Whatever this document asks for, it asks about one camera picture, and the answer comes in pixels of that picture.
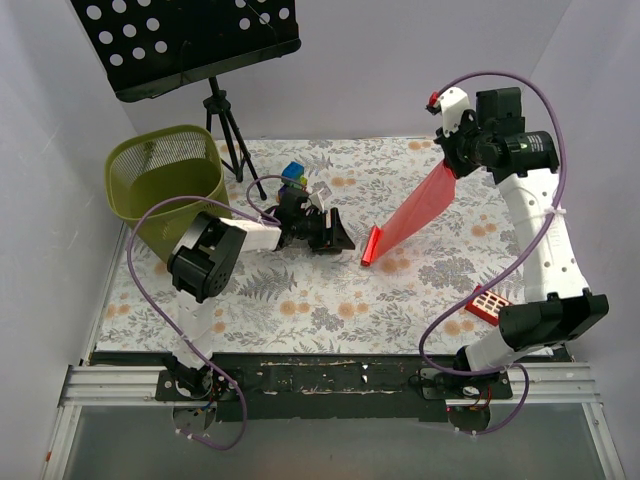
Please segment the floral tablecloth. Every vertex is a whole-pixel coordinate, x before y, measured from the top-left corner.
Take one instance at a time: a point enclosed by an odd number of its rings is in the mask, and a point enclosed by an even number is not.
[[[337,206],[355,251],[313,255],[306,243],[280,252],[240,256],[213,313],[209,336],[220,352],[415,353],[436,316],[506,267],[518,253],[505,203],[489,174],[459,181],[454,203],[371,268],[360,257],[371,226],[388,217],[442,158],[426,138],[256,140],[247,142],[260,174],[305,166],[309,185]],[[220,146],[228,158],[226,146]],[[233,206],[250,211],[244,185],[226,183]],[[271,202],[279,182],[265,183]],[[165,265],[141,242],[135,268],[170,314],[176,291]],[[497,292],[523,301],[520,272]],[[429,338],[433,353],[455,353],[485,335],[489,324],[460,311]],[[96,350],[165,351],[178,341],[131,281],[124,252],[105,308]]]

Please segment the black tripod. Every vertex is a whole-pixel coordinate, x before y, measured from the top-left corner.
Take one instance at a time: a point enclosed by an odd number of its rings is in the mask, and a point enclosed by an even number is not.
[[[207,110],[207,130],[211,133],[211,117],[213,115],[218,115],[220,117],[220,125],[222,126],[222,132],[224,133],[224,139],[227,142],[227,148],[229,149],[229,156],[231,157],[232,165],[229,165],[224,160],[222,161],[222,164],[233,172],[238,182],[242,182],[244,164],[246,163],[249,166],[249,170],[251,171],[251,175],[254,180],[257,180],[258,174],[251,162],[251,154],[249,153],[249,150],[247,150],[247,145],[244,143],[238,124],[231,113],[231,104],[229,103],[229,100],[227,100],[227,92],[225,90],[220,90],[218,79],[216,77],[211,77],[209,79],[209,85],[211,85],[211,92],[213,95],[202,102],[204,108]],[[238,155],[236,154],[236,149],[233,145],[233,138],[231,137],[232,130],[233,135],[236,137],[236,140],[238,140],[238,145],[240,146],[240,153],[242,155],[240,163],[238,163]],[[260,198],[262,200],[266,200],[267,194],[264,192],[260,183],[258,183],[258,191],[260,192]]]

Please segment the green plastic basket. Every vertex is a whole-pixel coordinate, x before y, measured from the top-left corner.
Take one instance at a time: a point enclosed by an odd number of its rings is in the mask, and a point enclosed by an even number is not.
[[[128,140],[105,165],[107,199],[113,213],[133,228],[152,206],[179,195],[200,195],[229,204],[220,155],[205,129],[181,125]],[[156,210],[138,236],[163,262],[202,211],[231,218],[205,202],[175,202]]]

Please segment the music stand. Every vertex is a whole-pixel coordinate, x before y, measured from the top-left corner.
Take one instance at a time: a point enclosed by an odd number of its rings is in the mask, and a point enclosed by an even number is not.
[[[217,75],[300,48],[294,0],[71,0],[116,97],[156,98],[209,80],[207,130],[218,115],[238,181],[257,174]],[[238,162],[231,134],[241,152]],[[258,185],[260,196],[266,194]]]

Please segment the red plastic bag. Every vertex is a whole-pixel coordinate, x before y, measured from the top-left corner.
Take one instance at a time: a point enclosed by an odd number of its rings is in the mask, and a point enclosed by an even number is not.
[[[371,229],[361,264],[368,267],[436,218],[453,202],[456,177],[440,162],[407,198],[382,228]]]

